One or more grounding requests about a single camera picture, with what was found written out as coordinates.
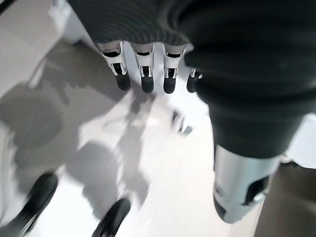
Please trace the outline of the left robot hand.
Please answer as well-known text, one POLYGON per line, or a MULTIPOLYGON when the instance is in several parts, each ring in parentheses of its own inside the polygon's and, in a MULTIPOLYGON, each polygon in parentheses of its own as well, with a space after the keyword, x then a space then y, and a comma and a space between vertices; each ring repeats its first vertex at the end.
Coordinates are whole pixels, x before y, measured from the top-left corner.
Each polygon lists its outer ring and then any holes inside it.
POLYGON ((108 42, 193 45, 214 137, 214 204, 239 221, 258 202, 303 117, 316 110, 313 0, 72 0, 100 50, 108 42))

